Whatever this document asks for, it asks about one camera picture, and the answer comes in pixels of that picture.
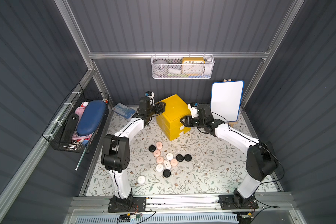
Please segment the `yellow three-drawer cabinet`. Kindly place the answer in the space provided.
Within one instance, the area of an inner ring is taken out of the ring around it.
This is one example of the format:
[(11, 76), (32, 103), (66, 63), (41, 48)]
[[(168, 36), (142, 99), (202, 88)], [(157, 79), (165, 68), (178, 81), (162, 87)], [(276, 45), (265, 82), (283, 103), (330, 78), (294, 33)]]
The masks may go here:
[(166, 103), (165, 112), (156, 117), (157, 124), (168, 140), (173, 141), (191, 130), (180, 121), (190, 115), (190, 110), (177, 94), (162, 100), (162, 102)]

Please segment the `black earphone case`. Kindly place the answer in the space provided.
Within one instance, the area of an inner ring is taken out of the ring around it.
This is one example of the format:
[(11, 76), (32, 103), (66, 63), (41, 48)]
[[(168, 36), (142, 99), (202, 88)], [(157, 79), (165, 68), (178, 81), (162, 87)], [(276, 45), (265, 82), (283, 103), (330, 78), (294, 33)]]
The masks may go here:
[(189, 154), (186, 154), (186, 155), (184, 156), (184, 159), (185, 159), (185, 161), (191, 161), (191, 160), (192, 160), (192, 156), (189, 155)]
[(156, 147), (155, 147), (154, 145), (150, 145), (150, 146), (148, 147), (148, 150), (149, 150), (150, 152), (155, 152), (155, 151), (156, 151)]
[(183, 162), (185, 160), (185, 157), (181, 154), (177, 154), (175, 159), (178, 161), (178, 162)]
[(171, 171), (168, 169), (165, 169), (162, 174), (165, 178), (168, 178), (171, 176)]

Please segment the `black earphone case bottom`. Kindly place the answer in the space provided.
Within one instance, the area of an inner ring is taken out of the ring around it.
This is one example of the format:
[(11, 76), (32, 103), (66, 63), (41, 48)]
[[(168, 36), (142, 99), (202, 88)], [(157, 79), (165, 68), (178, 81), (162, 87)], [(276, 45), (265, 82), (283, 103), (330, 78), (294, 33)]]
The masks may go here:
[(162, 174), (165, 178), (168, 178), (171, 176), (171, 171), (168, 169), (165, 169)]

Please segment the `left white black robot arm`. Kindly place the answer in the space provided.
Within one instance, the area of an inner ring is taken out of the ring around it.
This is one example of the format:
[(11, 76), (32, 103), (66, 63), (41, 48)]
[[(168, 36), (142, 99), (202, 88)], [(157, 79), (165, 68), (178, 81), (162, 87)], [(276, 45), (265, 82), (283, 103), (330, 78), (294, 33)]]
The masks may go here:
[(128, 124), (115, 134), (108, 134), (104, 138), (101, 151), (101, 164), (105, 167), (113, 180), (114, 196), (127, 200), (132, 196), (127, 174), (130, 163), (130, 141), (150, 123), (155, 116), (165, 112), (166, 103), (154, 102), (154, 97), (140, 98), (140, 105)]

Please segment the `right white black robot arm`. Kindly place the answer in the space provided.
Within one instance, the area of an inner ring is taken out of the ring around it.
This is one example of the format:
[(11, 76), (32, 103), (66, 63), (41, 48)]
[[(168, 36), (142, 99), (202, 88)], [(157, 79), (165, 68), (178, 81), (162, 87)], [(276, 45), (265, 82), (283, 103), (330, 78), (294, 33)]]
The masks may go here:
[(236, 204), (243, 204), (252, 199), (266, 176), (281, 165), (271, 143), (263, 143), (259, 139), (249, 137), (230, 127), (228, 121), (214, 118), (208, 105), (190, 103), (187, 107), (190, 115), (180, 119), (185, 127), (202, 128), (206, 133), (227, 141), (246, 155), (247, 174), (234, 190), (233, 199)]

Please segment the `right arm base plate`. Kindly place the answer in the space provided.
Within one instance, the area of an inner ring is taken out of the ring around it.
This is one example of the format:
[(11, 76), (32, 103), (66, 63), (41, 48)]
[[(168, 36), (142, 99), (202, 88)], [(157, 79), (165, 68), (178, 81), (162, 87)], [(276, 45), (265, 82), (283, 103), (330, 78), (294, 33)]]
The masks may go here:
[(243, 198), (240, 195), (219, 195), (218, 203), (222, 210), (251, 210), (258, 209), (255, 196)]

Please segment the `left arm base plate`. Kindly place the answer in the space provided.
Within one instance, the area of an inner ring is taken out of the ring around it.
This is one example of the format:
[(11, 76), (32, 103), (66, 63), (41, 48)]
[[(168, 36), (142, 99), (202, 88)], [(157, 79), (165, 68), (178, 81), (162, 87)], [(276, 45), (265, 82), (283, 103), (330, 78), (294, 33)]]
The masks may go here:
[(114, 196), (109, 201), (107, 212), (108, 213), (144, 212), (146, 210), (146, 205), (147, 205), (146, 197), (131, 197), (127, 199), (120, 199)]

